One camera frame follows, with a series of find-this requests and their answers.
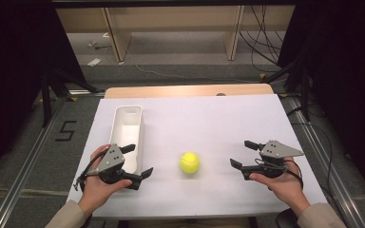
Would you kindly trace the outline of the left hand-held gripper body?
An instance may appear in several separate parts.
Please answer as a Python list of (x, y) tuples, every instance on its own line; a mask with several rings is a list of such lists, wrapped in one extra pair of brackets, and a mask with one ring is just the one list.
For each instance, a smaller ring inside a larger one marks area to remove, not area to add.
[(100, 155), (99, 164), (86, 172), (86, 176), (98, 176), (103, 182), (113, 184), (121, 180), (130, 180), (132, 184), (128, 189), (138, 190), (143, 178), (139, 175), (129, 174), (124, 171), (125, 154), (121, 153), (117, 144), (112, 144), (107, 150)]

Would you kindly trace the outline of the dark curtain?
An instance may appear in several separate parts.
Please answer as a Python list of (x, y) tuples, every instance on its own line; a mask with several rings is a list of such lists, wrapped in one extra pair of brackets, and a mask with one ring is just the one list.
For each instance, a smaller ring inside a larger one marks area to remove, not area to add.
[(295, 60), (322, 14), (330, 14), (308, 60), (313, 90), (365, 180), (365, 0), (298, 0), (279, 66)]
[(0, 0), (0, 159), (52, 68), (85, 79), (51, 0)]

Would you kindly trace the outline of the white board sheet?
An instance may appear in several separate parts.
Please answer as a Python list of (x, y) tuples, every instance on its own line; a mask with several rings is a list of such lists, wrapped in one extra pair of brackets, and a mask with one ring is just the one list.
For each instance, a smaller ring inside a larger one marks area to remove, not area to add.
[[(266, 186), (245, 180), (230, 160), (252, 165), (258, 152), (245, 141), (277, 140), (300, 144), (277, 95), (180, 98), (102, 99), (99, 102), (79, 167), (110, 141), (115, 110), (123, 105), (143, 109), (142, 168), (152, 175), (139, 190), (121, 190), (94, 213), (106, 219), (241, 217), (278, 213), (285, 204)], [(186, 152), (201, 161), (194, 174), (179, 161)]]

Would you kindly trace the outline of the aluminium floor rail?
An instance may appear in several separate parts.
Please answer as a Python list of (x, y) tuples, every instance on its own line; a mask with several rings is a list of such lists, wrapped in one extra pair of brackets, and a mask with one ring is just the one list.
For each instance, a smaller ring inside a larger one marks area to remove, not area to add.
[(34, 107), (0, 161), (0, 228), (41, 228), (65, 203), (103, 97), (73, 92), (57, 98), (46, 125), (42, 106)]
[(282, 98), (281, 102), (324, 195), (348, 228), (365, 228), (365, 216), (359, 204), (365, 200), (365, 182), (351, 158), (344, 154), (321, 109), (316, 102), (310, 102), (307, 122), (298, 110), (299, 95)]

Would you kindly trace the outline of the light wooden shelf unit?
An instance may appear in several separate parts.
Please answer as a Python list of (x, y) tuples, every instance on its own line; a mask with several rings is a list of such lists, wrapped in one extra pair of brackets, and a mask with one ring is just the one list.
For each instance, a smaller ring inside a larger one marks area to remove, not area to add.
[(125, 59), (133, 32), (220, 31), (227, 59), (235, 59), (239, 33), (288, 29), (293, 6), (137, 7), (56, 10), (67, 33), (106, 32), (115, 60)]

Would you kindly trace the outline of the yellow tennis ball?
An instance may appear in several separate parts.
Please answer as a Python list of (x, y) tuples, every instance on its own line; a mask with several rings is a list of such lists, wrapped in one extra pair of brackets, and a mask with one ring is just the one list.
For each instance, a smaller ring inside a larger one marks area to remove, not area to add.
[(184, 153), (179, 161), (181, 170), (186, 174), (194, 174), (200, 169), (201, 161), (194, 152)]

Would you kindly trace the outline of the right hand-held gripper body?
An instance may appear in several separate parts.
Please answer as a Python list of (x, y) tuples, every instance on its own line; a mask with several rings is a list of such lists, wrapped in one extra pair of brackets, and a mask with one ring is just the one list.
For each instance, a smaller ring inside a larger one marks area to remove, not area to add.
[(250, 180), (252, 173), (274, 179), (281, 176), (288, 170), (285, 159), (289, 157), (303, 156), (304, 153), (294, 147), (288, 146), (278, 141), (269, 141), (259, 151), (260, 161), (257, 165), (243, 166), (241, 173), (246, 181)]

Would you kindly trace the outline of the black tripod stand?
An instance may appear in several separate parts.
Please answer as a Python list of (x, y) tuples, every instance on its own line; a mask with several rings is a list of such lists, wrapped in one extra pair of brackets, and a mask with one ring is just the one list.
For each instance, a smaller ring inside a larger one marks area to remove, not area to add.
[(271, 76), (265, 77), (261, 81), (264, 84), (271, 84), (284, 75), (287, 76), (283, 86), (286, 92), (295, 92), (298, 87), (300, 87), (301, 103), (298, 110), (301, 111), (305, 120), (309, 122), (308, 92), (310, 89), (310, 77), (307, 67), (301, 61), (294, 61)]
[(91, 93), (104, 92), (103, 89), (90, 85), (82, 79), (77, 79), (61, 68), (52, 67), (45, 69), (41, 76), (41, 92), (44, 108), (43, 126), (48, 125), (52, 116), (50, 91), (52, 90), (57, 97), (64, 98), (69, 94), (69, 89), (67, 88), (66, 83), (75, 84)]

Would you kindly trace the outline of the white plastic bin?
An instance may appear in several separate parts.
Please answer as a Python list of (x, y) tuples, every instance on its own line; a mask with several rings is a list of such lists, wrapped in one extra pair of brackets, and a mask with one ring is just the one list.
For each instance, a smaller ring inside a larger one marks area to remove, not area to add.
[(135, 145), (133, 151), (124, 154), (123, 169), (127, 173), (140, 174), (144, 142), (144, 118), (143, 109), (140, 106), (124, 105), (116, 108), (110, 142), (117, 143), (120, 147)]

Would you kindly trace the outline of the black chair seat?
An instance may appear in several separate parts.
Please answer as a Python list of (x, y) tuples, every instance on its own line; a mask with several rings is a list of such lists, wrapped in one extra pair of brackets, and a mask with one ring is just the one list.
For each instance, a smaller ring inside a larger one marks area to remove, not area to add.
[(290, 208), (280, 212), (276, 216), (275, 222), (278, 228), (300, 228), (298, 226), (298, 217)]

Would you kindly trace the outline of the person's right hand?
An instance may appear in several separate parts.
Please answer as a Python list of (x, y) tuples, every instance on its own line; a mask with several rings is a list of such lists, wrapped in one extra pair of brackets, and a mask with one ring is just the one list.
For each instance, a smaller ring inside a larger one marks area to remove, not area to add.
[(299, 171), (294, 159), (287, 158), (285, 164), (288, 167), (288, 172), (277, 178), (269, 179), (262, 174), (252, 173), (250, 179), (270, 188), (276, 197), (286, 203), (294, 214), (299, 217), (310, 206), (310, 202), (305, 197), (301, 183), (297, 179)]

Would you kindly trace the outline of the person's left hand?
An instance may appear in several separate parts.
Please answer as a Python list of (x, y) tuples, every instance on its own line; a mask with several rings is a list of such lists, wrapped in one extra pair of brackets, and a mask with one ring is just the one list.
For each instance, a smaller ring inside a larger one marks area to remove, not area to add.
[(85, 218), (87, 219), (95, 210), (103, 206), (112, 194), (131, 184), (131, 180), (119, 180), (116, 183), (107, 184), (97, 176), (87, 177), (85, 190), (78, 201)]

